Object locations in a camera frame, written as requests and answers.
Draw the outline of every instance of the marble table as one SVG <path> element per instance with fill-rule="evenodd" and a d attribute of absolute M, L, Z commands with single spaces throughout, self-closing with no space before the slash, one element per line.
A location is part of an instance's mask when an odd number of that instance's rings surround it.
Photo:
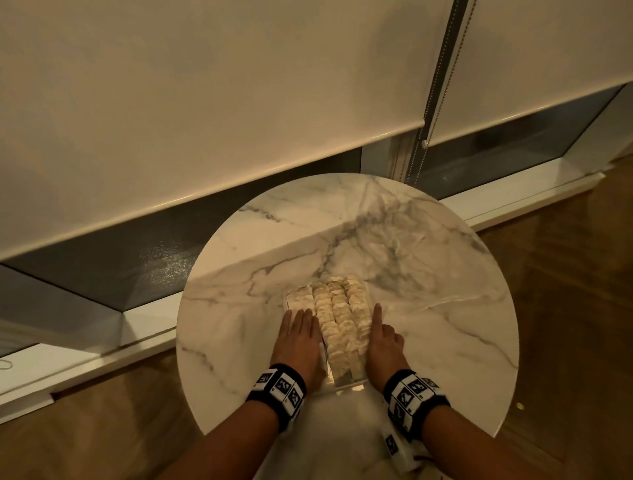
<path fill-rule="evenodd" d="M 235 212 L 191 271 L 180 304 L 177 356 L 187 402 L 204 433 L 245 399 L 268 367 L 289 290 L 356 274 L 405 338 L 411 368 L 490 434 L 506 416 L 518 368 L 512 298 L 494 258 L 457 215 L 379 177 L 325 174 L 273 188 Z M 383 478 L 369 385 L 304 405 L 258 476 Z M 330 475 L 333 469 L 339 475 Z"/>

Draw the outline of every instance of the hardwood floor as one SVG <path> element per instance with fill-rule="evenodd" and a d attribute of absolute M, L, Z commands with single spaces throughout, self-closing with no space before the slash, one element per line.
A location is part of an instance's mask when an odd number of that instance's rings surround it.
<path fill-rule="evenodd" d="M 515 404 L 499 439 L 555 478 L 629 477 L 633 156 L 593 192 L 481 236 L 520 331 Z M 199 437 L 170 351 L 0 425 L 0 476 L 152 478 Z"/>

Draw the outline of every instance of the wristband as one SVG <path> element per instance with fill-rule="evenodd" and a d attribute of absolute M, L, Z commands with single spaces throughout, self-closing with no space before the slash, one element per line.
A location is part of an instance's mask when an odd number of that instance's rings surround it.
<path fill-rule="evenodd" d="M 422 440 L 422 425 L 431 410 L 450 407 L 440 387 L 413 370 L 397 371 L 385 384 L 383 396 L 389 404 L 389 418 L 408 442 Z"/>
<path fill-rule="evenodd" d="M 295 369 L 276 363 L 260 375 L 246 401 L 260 401 L 272 408 L 279 418 L 281 433 L 296 418 L 306 392 L 306 383 Z"/>

